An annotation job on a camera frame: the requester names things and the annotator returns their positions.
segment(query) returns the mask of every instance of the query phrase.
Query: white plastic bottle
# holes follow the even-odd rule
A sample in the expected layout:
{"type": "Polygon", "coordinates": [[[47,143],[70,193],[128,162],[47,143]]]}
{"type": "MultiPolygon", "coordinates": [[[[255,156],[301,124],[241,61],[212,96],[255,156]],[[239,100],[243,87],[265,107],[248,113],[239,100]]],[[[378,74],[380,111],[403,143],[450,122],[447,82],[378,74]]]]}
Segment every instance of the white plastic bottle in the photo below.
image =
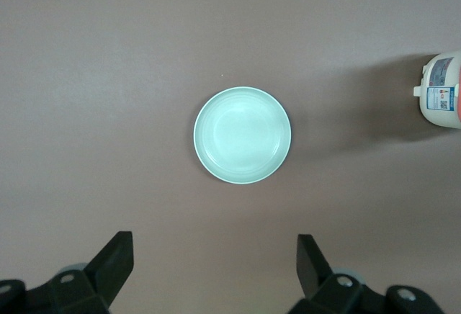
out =
{"type": "Polygon", "coordinates": [[[421,85],[414,87],[425,118],[442,127],[461,129],[461,50],[441,53],[423,67],[421,85]]]}

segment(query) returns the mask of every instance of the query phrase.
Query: bottle label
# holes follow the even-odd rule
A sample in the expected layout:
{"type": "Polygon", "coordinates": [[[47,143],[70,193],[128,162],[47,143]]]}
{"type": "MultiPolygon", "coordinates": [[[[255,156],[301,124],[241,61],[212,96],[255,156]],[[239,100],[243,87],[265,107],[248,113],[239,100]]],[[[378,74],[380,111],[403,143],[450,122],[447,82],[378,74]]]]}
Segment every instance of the bottle label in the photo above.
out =
{"type": "Polygon", "coordinates": [[[438,60],[432,67],[431,77],[429,78],[430,86],[445,86],[445,76],[447,76],[447,69],[452,62],[453,57],[438,60]]]}
{"type": "Polygon", "coordinates": [[[454,87],[428,87],[427,108],[431,110],[455,110],[454,87]]]}

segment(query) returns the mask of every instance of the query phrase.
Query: round plate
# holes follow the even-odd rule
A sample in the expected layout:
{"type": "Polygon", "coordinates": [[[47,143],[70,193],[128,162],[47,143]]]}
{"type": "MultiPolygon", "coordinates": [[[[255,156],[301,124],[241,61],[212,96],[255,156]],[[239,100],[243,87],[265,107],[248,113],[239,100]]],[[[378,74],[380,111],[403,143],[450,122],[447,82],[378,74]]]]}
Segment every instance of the round plate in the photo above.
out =
{"type": "Polygon", "coordinates": [[[194,144],[204,167],[223,181],[265,179],[288,154],[287,113],[270,94],[253,87],[226,89],[204,105],[195,121],[194,144]]]}

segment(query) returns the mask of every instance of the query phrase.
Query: metal bolt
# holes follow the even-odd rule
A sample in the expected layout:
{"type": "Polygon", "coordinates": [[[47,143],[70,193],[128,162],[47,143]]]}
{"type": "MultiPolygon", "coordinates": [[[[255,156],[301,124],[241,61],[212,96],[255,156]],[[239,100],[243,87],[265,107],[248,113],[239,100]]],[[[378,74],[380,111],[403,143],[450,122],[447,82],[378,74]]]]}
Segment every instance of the metal bolt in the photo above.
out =
{"type": "Polygon", "coordinates": [[[416,300],[416,296],[415,294],[413,294],[410,290],[408,289],[399,289],[397,291],[398,295],[400,297],[402,297],[404,300],[408,300],[408,301],[414,301],[416,300]]]}
{"type": "Polygon", "coordinates": [[[0,294],[5,294],[11,289],[12,286],[10,284],[4,285],[3,287],[0,287],[0,294]]]}
{"type": "Polygon", "coordinates": [[[338,283],[342,285],[343,287],[351,287],[352,285],[354,285],[354,283],[346,276],[340,276],[338,277],[337,280],[338,280],[338,283]]]}
{"type": "Polygon", "coordinates": [[[73,278],[75,278],[73,274],[66,274],[61,278],[61,284],[72,282],[73,278]]]}

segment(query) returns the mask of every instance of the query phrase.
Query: ceramic dish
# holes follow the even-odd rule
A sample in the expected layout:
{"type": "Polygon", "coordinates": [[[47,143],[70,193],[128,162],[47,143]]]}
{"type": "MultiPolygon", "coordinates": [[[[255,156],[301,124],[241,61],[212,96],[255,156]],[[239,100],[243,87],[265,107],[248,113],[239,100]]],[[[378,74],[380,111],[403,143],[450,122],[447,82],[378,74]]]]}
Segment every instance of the ceramic dish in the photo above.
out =
{"type": "Polygon", "coordinates": [[[273,174],[290,143],[290,121],[282,105],[253,87],[216,94],[195,121],[194,145],[200,161],[211,174],[230,183],[254,183],[273,174]]]}

